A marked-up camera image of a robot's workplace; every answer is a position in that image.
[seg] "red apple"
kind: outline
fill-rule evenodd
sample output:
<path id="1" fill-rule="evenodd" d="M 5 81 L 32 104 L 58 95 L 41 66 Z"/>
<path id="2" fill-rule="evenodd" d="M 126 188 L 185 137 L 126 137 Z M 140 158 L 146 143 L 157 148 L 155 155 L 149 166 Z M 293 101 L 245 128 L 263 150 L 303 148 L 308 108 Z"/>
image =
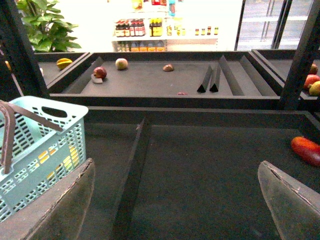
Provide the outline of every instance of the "red apple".
<path id="1" fill-rule="evenodd" d="M 93 75 L 97 79 L 104 79 L 107 76 L 107 70 L 103 66 L 98 66 L 93 70 Z"/>
<path id="2" fill-rule="evenodd" d="M 312 85 L 312 84 L 314 84 L 315 82 L 318 82 L 318 81 L 320 81 L 320 76 L 314 75 L 314 74 L 309 74 L 306 77 L 306 80 L 304 82 L 303 88 L 307 90 L 307 89 L 309 89 L 309 85 Z"/>

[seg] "apple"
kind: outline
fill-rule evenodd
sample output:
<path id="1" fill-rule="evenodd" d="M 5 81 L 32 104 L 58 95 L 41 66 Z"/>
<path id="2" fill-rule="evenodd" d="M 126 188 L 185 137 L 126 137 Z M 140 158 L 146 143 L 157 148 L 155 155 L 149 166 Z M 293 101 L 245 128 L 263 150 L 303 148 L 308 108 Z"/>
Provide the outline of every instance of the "apple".
<path id="1" fill-rule="evenodd" d="M 320 81 L 316 81 L 311 85 L 309 88 L 309 94 L 310 96 L 320 97 Z"/>
<path id="2" fill-rule="evenodd" d="M 311 65 L 309 74 L 317 74 L 317 73 L 318 73 L 318 66 L 317 66 L 315 63 L 313 63 L 313 64 Z"/>
<path id="3" fill-rule="evenodd" d="M 93 70 L 93 75 L 97 79 L 104 79 L 107 76 L 107 70 L 103 66 L 98 66 Z"/>
<path id="4" fill-rule="evenodd" d="M 312 84 L 314 84 L 315 82 L 318 82 L 318 81 L 320 81 L 320 76 L 314 75 L 314 74 L 309 74 L 306 77 L 306 80 L 304 82 L 303 88 L 307 90 L 307 89 L 309 89 L 309 85 L 312 85 Z"/>
<path id="5" fill-rule="evenodd" d="M 128 61 L 125 58 L 118 58 L 115 61 L 115 66 L 118 70 L 126 69 L 128 67 Z"/>

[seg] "red fruit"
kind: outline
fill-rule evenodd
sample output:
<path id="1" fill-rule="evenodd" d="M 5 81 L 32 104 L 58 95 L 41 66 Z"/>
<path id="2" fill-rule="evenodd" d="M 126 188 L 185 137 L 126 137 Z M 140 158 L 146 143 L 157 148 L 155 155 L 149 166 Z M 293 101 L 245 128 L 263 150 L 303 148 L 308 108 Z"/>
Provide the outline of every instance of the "red fruit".
<path id="1" fill-rule="evenodd" d="M 107 70 L 103 66 L 98 66 L 93 70 L 93 75 L 97 79 L 104 79 L 107 76 Z"/>
<path id="2" fill-rule="evenodd" d="M 296 136 L 291 141 L 291 147 L 308 164 L 320 166 L 320 145 L 305 137 Z"/>
<path id="3" fill-rule="evenodd" d="M 318 81 L 320 81 L 320 76 L 314 75 L 314 74 L 309 74 L 306 77 L 306 80 L 304 82 L 303 88 L 307 90 L 309 88 L 309 85 L 312 85 L 312 84 L 314 84 L 315 82 L 318 82 Z"/>

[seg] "potted plant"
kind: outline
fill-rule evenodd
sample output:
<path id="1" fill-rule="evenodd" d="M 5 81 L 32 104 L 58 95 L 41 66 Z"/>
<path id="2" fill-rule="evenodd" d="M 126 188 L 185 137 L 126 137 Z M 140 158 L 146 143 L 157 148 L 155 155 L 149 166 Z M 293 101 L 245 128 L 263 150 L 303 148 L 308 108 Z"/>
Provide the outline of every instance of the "potted plant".
<path id="1" fill-rule="evenodd" d="M 81 46 L 69 36 L 76 24 L 63 21 L 61 11 L 55 8 L 58 0 L 17 0 L 17 8 L 21 13 L 22 22 L 35 52 L 68 52 L 70 48 Z"/>

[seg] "black tray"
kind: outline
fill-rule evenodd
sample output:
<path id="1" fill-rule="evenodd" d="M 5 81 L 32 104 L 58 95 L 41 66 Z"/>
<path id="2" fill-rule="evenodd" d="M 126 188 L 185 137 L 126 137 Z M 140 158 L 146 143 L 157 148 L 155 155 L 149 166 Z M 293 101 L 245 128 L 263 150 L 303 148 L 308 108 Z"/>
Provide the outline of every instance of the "black tray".
<path id="1" fill-rule="evenodd" d="M 287 80 L 290 67 L 292 65 L 296 50 L 256 50 L 252 52 L 284 83 Z M 320 68 L 320 51 L 316 53 L 315 64 Z M 318 111 L 319 103 L 316 103 L 317 97 L 310 96 L 307 90 L 302 90 L 300 97 L 302 103 L 301 110 Z"/>
<path id="2" fill-rule="evenodd" d="M 43 69 L 43 78 L 48 86 L 53 80 L 63 75 L 72 65 L 76 64 L 89 53 L 83 52 L 50 52 L 50 53 L 35 53 L 35 59 L 39 66 Z M 62 58 L 71 59 L 73 63 L 63 70 L 57 67 L 57 61 Z"/>
<path id="3" fill-rule="evenodd" d="M 118 58 L 128 59 L 127 70 L 116 69 Z M 169 63 L 175 70 L 164 72 Z M 92 53 L 48 89 L 53 99 L 87 106 L 275 109 L 284 84 L 260 63 L 241 51 Z M 94 84 L 91 74 L 101 65 L 107 78 Z M 206 81 L 209 66 L 213 73 Z"/>
<path id="4" fill-rule="evenodd" d="M 258 182 L 262 161 L 320 193 L 320 168 L 290 147 L 295 136 L 319 143 L 306 111 L 90 107 L 85 122 L 96 129 L 87 156 L 101 171 L 80 239 L 280 239 Z M 128 156 L 138 123 L 128 161 L 110 155 L 115 146 Z"/>

